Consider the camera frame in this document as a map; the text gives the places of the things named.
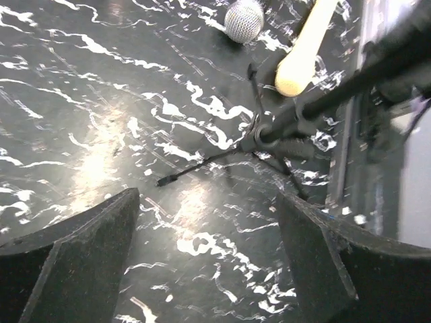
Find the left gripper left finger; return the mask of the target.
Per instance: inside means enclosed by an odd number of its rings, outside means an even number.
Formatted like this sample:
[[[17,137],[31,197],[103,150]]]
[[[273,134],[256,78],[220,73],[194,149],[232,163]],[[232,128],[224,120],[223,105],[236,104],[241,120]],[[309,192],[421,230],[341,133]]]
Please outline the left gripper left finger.
[[[128,188],[1,245],[2,322],[111,322],[139,212]]]

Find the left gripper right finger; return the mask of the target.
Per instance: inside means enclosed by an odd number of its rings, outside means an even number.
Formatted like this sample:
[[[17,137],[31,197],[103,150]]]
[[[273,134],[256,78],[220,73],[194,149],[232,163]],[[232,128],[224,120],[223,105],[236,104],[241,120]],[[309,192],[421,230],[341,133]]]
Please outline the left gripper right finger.
[[[429,322],[430,250],[278,193],[279,228],[305,322]]]

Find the shock mount tripod stand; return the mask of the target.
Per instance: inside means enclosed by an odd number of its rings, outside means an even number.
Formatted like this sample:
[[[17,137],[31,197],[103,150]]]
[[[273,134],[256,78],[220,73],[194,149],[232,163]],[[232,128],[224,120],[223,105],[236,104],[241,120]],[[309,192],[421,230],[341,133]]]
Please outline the shock mount tripod stand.
[[[414,25],[404,22],[396,25],[378,42],[369,42],[365,48],[365,65],[339,87],[303,106],[288,106],[272,121],[264,121],[264,109],[257,87],[257,69],[250,64],[248,80],[253,87],[259,107],[251,129],[240,143],[223,153],[204,159],[200,164],[177,174],[167,175],[157,181],[157,186],[165,186],[179,177],[197,170],[217,159],[234,153],[267,152],[280,163],[285,158],[309,159],[313,148],[305,141],[316,131],[318,119],[326,111],[340,104],[356,99],[366,136],[379,137],[383,122],[388,118],[395,102],[384,97],[378,89],[388,81],[399,81],[416,67],[430,62],[430,23]]]

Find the cream microphone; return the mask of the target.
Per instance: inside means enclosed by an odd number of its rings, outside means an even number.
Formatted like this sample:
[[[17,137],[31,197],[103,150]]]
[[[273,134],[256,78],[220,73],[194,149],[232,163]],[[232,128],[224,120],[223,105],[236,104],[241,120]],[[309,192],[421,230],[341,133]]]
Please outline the cream microphone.
[[[317,0],[292,50],[275,73],[275,88],[283,96],[301,94],[315,73],[315,59],[337,6],[337,0]]]

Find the black silver-grille microphone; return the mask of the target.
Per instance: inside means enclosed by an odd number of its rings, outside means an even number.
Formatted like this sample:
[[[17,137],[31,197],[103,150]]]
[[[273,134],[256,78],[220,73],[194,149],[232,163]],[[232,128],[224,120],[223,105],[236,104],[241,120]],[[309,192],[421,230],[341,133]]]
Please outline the black silver-grille microphone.
[[[226,35],[239,44],[253,41],[260,34],[263,26],[264,11],[258,1],[235,1],[225,14]]]

